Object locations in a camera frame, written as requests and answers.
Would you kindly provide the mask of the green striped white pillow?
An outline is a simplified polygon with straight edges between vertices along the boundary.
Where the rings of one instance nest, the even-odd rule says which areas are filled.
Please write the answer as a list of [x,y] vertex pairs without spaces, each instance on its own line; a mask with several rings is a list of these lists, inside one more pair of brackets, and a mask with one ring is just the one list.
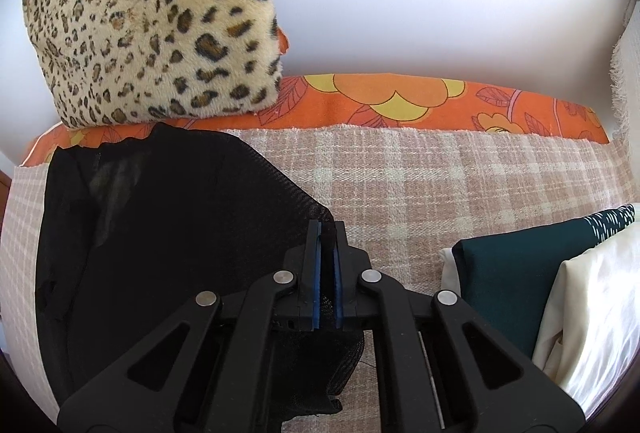
[[611,60],[612,100],[620,130],[639,147],[639,3],[634,4]]

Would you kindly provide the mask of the pink plaid blanket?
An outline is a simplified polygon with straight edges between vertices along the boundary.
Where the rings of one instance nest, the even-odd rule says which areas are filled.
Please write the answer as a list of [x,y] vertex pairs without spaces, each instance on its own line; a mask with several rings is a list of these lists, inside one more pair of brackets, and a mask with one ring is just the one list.
[[[639,202],[623,138],[610,144],[471,131],[341,126],[233,130],[345,221],[349,243],[407,288],[439,288],[438,253],[458,240],[588,216]],[[37,406],[58,404],[40,357],[36,257],[50,153],[16,167],[1,233],[1,317],[11,366]],[[334,416],[297,418],[283,432],[379,432],[373,343]]]

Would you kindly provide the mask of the dark green folded garment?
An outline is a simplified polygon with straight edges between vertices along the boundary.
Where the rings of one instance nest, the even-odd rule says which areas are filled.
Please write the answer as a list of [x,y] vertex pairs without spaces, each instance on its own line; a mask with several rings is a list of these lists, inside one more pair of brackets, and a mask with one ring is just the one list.
[[463,261],[461,297],[531,357],[560,265],[638,219],[637,206],[627,204],[560,223],[461,239],[450,247]]

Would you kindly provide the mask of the leopard print cushion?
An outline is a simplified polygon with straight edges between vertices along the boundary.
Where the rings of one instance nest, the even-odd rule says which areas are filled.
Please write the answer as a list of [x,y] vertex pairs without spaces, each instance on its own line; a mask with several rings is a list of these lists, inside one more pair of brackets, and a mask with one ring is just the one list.
[[282,78],[273,0],[23,0],[71,129],[257,112]]

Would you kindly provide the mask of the orange floral bed sheet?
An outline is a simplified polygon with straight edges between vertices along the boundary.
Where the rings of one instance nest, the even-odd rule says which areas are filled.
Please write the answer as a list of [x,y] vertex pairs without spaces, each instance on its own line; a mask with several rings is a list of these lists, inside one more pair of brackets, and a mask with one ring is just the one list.
[[254,115],[190,120],[177,114],[171,123],[188,130],[317,129],[348,124],[608,142],[597,114],[584,105],[505,86],[394,74],[285,77],[278,100]]

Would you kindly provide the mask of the black t-shirt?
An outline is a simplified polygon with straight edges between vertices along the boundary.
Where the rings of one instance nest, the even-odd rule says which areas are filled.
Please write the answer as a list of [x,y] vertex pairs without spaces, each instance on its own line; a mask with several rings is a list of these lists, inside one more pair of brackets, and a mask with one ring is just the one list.
[[36,271],[44,370],[58,403],[209,290],[279,271],[328,208],[226,133],[157,124],[143,140],[58,150]]

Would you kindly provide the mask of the cream folded garment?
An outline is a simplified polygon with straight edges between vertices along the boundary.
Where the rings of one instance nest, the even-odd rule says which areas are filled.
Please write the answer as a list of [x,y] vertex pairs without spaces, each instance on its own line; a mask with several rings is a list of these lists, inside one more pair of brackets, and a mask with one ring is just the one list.
[[587,417],[611,394],[639,349],[639,225],[561,263],[533,363]]

